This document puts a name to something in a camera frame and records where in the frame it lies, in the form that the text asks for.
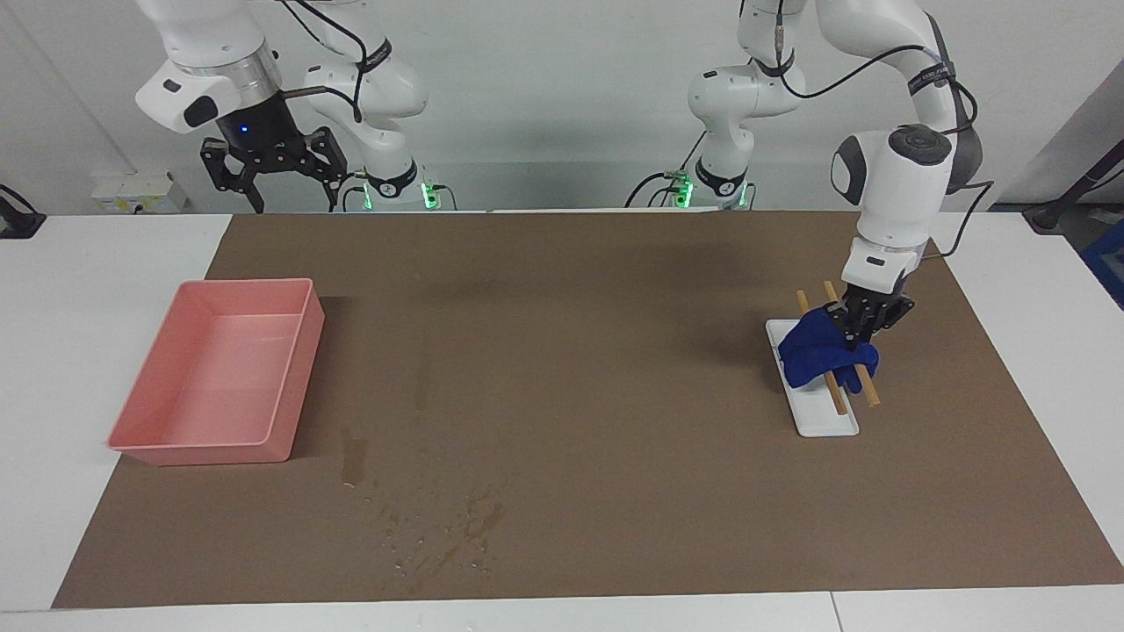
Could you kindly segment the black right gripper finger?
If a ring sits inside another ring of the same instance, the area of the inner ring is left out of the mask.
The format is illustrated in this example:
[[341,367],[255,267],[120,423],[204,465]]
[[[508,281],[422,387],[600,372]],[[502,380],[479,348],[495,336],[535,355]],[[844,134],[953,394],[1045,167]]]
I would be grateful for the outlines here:
[[264,200],[256,187],[257,172],[253,165],[241,165],[241,172],[233,172],[228,168],[228,160],[233,157],[230,146],[227,141],[205,137],[200,147],[200,157],[212,181],[214,189],[242,195],[250,201],[250,207],[254,213],[264,213]]
[[330,128],[320,127],[302,136],[303,155],[299,157],[299,173],[312,177],[321,184],[327,198],[327,211],[339,204],[339,190],[348,180],[348,159],[339,147]]

